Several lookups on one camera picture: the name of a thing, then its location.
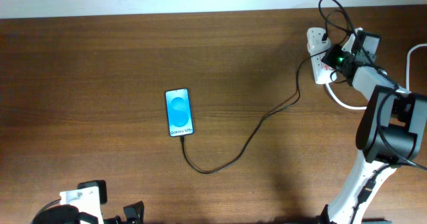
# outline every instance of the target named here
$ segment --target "black charging cable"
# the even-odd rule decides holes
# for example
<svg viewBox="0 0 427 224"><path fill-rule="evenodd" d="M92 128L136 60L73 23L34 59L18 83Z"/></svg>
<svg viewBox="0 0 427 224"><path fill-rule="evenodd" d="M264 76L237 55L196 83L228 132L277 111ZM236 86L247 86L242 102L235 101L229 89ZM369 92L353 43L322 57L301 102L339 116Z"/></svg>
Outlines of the black charging cable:
<svg viewBox="0 0 427 224"><path fill-rule="evenodd" d="M329 12L329 13L328 13L328 15L326 16L326 18L325 18L325 34L324 34L324 35L323 35L323 37L322 37L322 41L326 41L326 40L328 39L328 37L329 37L328 23L331 23L331 22L329 21L329 17L330 17L330 15L332 15L333 13L341 13L341 14L342 14L342 16L344 17L344 20L346 21L346 25L347 25L347 27L346 27L346 28L340 27L340 26L335 25L335 24L333 24L333 25L332 25L333 27L336 27L336 28L338 28L339 30L341 30L341 31L343 31L343 32L345 32L345 33L346 33L346 35L344 36L344 38L342 39L342 41L340 41L340 42L338 43L339 45L341 45L341 44L346 40L346 38L352 34L352 32L349 30L350 26L349 26L349 24L348 24L348 20L346 19L345 15L344 15L344 12L343 12L343 11L341 11L341 10L333 10L333 11Z"/></svg>
<svg viewBox="0 0 427 224"><path fill-rule="evenodd" d="M187 154L185 153L185 138L184 136L179 137L179 140L181 141L181 146L182 146L182 154L184 156L185 161L187 161L188 165L194 170L197 171L200 174L212 174L212 173L217 173L218 171L224 170L225 168L233 165L237 160L240 159L240 157L243 155L243 153L246 150L246 147L248 147L249 142L252 140L252 138L254 137L254 135L258 132L258 130L260 129L262 123L268 118L271 117L272 115L279 113L280 111L286 110L287 108L291 107L292 105L294 105L295 103L297 103L300 100L301 97L301 92L300 92L300 83L299 83L299 74L300 74L300 69L301 66L307 61L310 60L312 57L315 57L317 55L320 55L322 53L325 53L326 51L322 51L320 53L316 53L314 55L311 55L307 58L305 58L300 65L298 66L298 69L296 71L296 91L298 93L298 97L295 99L295 101L292 101L290 104L283 106L285 103L287 103L290 98L292 98L293 96L291 96L290 98L287 98L285 101L283 101L282 103L280 103L279 105L277 105L276 107L274 107L273 109L271 109L270 111L268 111L266 114L264 114L261 119L260 122L258 123L258 125L255 127L255 129L252 131L251 135L248 137L248 140L246 140L245 145L243 146L242 150L239 152L239 154L234 157L231 161L227 162L226 164L217 167L215 169L209 170L209 171L203 171L200 170L198 168L196 168L193 164L191 164L191 162L189 161L189 159L187 158Z"/></svg>

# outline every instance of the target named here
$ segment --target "wood grain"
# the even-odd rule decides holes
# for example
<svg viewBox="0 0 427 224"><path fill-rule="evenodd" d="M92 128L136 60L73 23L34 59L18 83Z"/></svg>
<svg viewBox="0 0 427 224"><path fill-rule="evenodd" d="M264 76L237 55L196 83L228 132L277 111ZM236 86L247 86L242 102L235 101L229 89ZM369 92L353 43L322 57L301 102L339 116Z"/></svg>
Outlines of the wood grain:
<svg viewBox="0 0 427 224"><path fill-rule="evenodd" d="M404 83L407 51L427 37L427 6L348 9L383 40L378 64ZM169 137L164 91L191 91L203 169L238 154L260 116L295 91L316 9L0 20L0 222L28 223L59 192L107 181L104 217L144 201L148 223L255 223L314 217L356 157L363 112L334 103L301 70L302 98L268 119L244 156L214 175L185 163ZM332 40L342 33L332 31ZM411 90L427 95L427 51L412 56ZM351 105L363 96L333 85ZM417 157L427 163L427 143ZM427 219L427 175L402 168L365 217Z"/></svg>

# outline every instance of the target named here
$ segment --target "blue phone wallpaper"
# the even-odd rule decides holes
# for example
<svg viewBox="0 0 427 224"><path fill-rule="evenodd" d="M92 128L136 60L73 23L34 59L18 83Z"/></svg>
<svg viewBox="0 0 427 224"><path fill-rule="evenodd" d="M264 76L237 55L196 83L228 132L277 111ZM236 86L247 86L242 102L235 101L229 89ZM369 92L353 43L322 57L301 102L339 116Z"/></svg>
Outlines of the blue phone wallpaper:
<svg viewBox="0 0 427 224"><path fill-rule="evenodd" d="M187 89L166 91L166 109L171 137L193 133Z"/></svg>

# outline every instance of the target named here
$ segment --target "white bracket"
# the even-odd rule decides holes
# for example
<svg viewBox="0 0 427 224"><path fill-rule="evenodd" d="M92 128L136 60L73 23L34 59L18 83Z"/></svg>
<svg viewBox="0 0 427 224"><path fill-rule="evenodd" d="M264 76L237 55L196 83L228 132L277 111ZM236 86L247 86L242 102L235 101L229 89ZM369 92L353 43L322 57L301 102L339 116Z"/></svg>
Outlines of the white bracket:
<svg viewBox="0 0 427 224"><path fill-rule="evenodd" d="M72 191L62 191L61 205L72 205L79 209L79 212L86 212L98 218L98 223L103 224L101 203L99 200L99 187L87 187Z"/></svg>

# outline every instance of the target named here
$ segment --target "power strip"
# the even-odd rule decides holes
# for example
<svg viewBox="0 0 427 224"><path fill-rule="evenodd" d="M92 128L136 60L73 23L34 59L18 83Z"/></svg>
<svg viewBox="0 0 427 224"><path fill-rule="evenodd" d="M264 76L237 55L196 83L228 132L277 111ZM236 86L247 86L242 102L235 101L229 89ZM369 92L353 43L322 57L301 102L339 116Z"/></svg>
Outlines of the power strip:
<svg viewBox="0 0 427 224"><path fill-rule="evenodd" d="M322 41L322 37L326 33L325 29L320 27L312 27L309 28L307 31L307 49L310 55L315 55L319 52L328 50L331 47L331 40L329 38L326 39L326 41ZM316 55L315 57L312 57L312 67L313 67L313 74L314 74L314 81L316 84L326 84L331 83L332 80L336 80L336 74L334 73L332 75L331 80L331 74L335 70L329 66L327 66L325 63L322 62L322 57L325 55L325 53L322 53L320 55Z"/></svg>

